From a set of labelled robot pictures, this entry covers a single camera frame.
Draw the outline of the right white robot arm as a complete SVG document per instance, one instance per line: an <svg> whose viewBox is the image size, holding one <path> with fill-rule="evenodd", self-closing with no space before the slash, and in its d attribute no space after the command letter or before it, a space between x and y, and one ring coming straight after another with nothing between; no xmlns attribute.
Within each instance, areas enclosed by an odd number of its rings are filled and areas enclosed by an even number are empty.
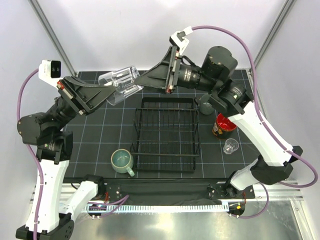
<svg viewBox="0 0 320 240"><path fill-rule="evenodd" d="M169 47L157 65L135 79L135 84L155 89L162 94L172 93L176 87L196 89L209 93L212 107L235 124L255 145L260 155L247 167L234 171L222 186L230 198L237 198L243 190L256 183L273 185L287 179L292 163L302 154L299 146L287 142L281 147L274 138L274 128L260 112L256 112L253 96L246 88L234 82L231 76L238 62L222 46L211 47L201 67L193 62L185 64L177 47Z"/></svg>

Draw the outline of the teal speckled ceramic mug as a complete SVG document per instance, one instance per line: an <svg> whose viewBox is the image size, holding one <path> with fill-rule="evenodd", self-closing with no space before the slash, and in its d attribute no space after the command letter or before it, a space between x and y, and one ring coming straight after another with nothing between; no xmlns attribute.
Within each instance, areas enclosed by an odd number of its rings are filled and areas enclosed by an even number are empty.
<svg viewBox="0 0 320 240"><path fill-rule="evenodd" d="M123 148L115 150L110 157L110 162L117 173L129 174L130 177L135 176L133 171L134 159L128 150Z"/></svg>

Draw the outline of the large clear plastic cup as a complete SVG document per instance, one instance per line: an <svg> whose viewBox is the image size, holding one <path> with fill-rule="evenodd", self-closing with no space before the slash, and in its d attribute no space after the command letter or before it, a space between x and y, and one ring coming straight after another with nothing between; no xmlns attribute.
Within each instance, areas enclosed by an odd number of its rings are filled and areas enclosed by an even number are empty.
<svg viewBox="0 0 320 240"><path fill-rule="evenodd" d="M115 92L107 98L107 102L115 106L144 88L135 84L135 79L139 76L140 74L136 67L128 66L100 75L98 84L115 87Z"/></svg>

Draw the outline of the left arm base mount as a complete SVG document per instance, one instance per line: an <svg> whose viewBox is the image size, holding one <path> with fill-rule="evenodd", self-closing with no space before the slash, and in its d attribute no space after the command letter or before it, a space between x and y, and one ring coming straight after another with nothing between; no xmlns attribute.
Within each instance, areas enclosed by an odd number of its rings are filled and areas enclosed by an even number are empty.
<svg viewBox="0 0 320 240"><path fill-rule="evenodd" d="M78 189L70 197L69 209L71 219L75 222L88 203L106 192L104 178L98 175L87 174L83 177Z"/></svg>

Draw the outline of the right aluminium frame post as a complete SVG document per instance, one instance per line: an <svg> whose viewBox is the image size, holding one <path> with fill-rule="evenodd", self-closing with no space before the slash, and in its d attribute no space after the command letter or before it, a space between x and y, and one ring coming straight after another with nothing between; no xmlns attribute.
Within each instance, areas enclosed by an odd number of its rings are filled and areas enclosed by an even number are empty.
<svg viewBox="0 0 320 240"><path fill-rule="evenodd" d="M270 48L272 42L275 40L277 34L279 33L283 23L285 22L286 18L289 16L292 8L294 7L296 0L286 0L281 7L277 17L275 18L274 23L272 24L265 40L263 41L262 46L260 47L255 59L254 59L254 66L255 69L258 68L260 65L263 57L265 56L267 50Z"/></svg>

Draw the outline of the left aluminium frame post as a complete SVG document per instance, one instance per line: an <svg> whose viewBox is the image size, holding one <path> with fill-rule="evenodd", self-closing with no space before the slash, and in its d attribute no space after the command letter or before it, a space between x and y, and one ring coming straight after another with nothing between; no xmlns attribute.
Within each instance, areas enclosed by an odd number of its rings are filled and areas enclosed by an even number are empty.
<svg viewBox="0 0 320 240"><path fill-rule="evenodd" d="M28 0L30 6L32 7L35 15L37 16L37 18L39 19L43 29L45 30L45 32L47 33L51 43L53 44L53 46L55 47L57 53L59 54L59 56L61 57L62 61L64 62L64 64L66 65L67 70L70 72L70 74L72 76L77 76L78 72L75 70L75 68L73 67L70 59L68 58L62 44L60 43L53 27L51 26L44 10L42 9L40 3L38 0Z"/></svg>

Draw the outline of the aluminium frame post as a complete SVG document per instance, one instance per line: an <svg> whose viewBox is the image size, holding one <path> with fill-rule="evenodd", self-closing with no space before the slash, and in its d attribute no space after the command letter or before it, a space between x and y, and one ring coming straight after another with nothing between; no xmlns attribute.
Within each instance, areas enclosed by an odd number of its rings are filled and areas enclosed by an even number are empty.
<svg viewBox="0 0 320 240"><path fill-rule="evenodd" d="M51 43L53 44L53 46L55 47L57 53L59 54L59 56L61 57L62 61L64 62L64 64L66 65L67 70L70 72L70 74L72 76L77 76L78 72L75 70L75 68L73 67L70 59L68 58L62 44L60 43L53 27L51 26L44 10L42 9L40 3L38 0L28 0L30 6L32 7L35 15L37 16L37 18L39 19L43 29L45 30L45 32L47 33Z"/></svg>
<svg viewBox="0 0 320 240"><path fill-rule="evenodd" d="M254 59L254 66L255 69L258 68L260 65L263 57L265 56L267 50L270 48L272 42L275 40L277 34L279 33L283 23L285 22L286 18L289 16L292 8L294 7L296 0L286 0L281 7L277 17L275 18L274 23L272 24L265 40L263 41L262 46L260 47L255 59Z"/></svg>

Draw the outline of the aluminium front rail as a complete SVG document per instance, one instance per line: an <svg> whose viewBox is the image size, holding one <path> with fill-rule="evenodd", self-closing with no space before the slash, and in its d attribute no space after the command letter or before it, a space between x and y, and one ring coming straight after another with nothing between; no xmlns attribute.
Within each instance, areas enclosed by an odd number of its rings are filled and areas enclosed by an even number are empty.
<svg viewBox="0 0 320 240"><path fill-rule="evenodd" d="M269 200L270 201L303 201L304 197L302 191L297 188L287 187L281 184L276 185L266 185L265 186ZM60 193L59 203L62 204L66 202L72 194L76 191L70 183L63 183ZM267 199L267 194L265 189L260 184L254 184L249 187L249 193L254 193L257 201L265 201ZM248 202L254 201L254 199L249 199L249 194L246 193L246 199Z"/></svg>

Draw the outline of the black red skull mug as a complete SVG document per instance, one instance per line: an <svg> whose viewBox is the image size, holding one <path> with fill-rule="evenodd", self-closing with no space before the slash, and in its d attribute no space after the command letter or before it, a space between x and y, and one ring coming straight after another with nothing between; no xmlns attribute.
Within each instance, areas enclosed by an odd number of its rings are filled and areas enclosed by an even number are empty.
<svg viewBox="0 0 320 240"><path fill-rule="evenodd" d="M218 139L228 139L236 129L237 126L234 123L218 113L212 126L212 133Z"/></svg>

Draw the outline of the small clear glass cup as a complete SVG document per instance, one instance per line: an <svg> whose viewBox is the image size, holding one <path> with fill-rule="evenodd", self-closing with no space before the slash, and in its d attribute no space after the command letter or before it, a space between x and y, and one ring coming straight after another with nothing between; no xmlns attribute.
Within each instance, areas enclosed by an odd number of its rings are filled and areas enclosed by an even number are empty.
<svg viewBox="0 0 320 240"><path fill-rule="evenodd" d="M223 152L227 155L231 155L239 149L240 144L234 138L229 138L225 141L223 146Z"/></svg>

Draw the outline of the black grid table mat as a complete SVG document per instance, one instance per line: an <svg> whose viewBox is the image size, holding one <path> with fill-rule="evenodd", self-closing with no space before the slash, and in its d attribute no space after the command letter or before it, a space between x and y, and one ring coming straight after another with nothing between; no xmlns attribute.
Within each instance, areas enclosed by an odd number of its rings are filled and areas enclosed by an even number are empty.
<svg viewBox="0 0 320 240"><path fill-rule="evenodd" d="M134 154L136 178L227 178L251 164L259 151L240 130L230 137L239 147L223 151L225 140L214 136L216 113L203 115L194 103L203 93L178 88L169 102L144 102L156 96L141 90L117 105L104 103L88 116L77 116L65 126L73 133L73 151L66 178L87 174L122 178L113 170L111 155L118 149Z"/></svg>

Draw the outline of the dark green ceramic mug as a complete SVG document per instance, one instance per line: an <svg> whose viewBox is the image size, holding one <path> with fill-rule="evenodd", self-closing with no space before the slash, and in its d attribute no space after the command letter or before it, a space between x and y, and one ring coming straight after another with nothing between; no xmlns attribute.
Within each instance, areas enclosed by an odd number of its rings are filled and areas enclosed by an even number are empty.
<svg viewBox="0 0 320 240"><path fill-rule="evenodd" d="M203 115L211 115L215 111L212 105L209 103L210 97L211 95L206 93L201 97L196 97L194 99L195 104L198 106L199 111Z"/></svg>

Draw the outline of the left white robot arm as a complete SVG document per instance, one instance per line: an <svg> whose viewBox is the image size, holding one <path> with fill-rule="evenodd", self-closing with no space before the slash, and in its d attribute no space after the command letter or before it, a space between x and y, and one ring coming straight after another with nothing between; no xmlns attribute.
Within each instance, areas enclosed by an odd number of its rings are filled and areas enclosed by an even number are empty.
<svg viewBox="0 0 320 240"><path fill-rule="evenodd" d="M16 230L20 240L68 240L75 221L92 199L106 194L102 176L86 175L65 204L60 197L65 173L73 151L73 133L64 127L78 115L90 115L115 92L115 87L90 84L74 76L50 77L42 80L55 87L59 96L46 112L20 117L17 131L23 143L35 146L31 154L37 166L34 199L25 225Z"/></svg>

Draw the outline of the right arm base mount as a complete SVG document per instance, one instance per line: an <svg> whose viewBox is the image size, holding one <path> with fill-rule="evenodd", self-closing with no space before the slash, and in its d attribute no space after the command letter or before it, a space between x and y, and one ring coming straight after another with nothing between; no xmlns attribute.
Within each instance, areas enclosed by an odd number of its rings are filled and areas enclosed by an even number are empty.
<svg viewBox="0 0 320 240"><path fill-rule="evenodd" d="M227 213L236 218L240 218L245 212L247 202L256 198L252 186L244 190L236 190L225 183L211 183L206 188L208 198L215 204L223 204L227 208Z"/></svg>

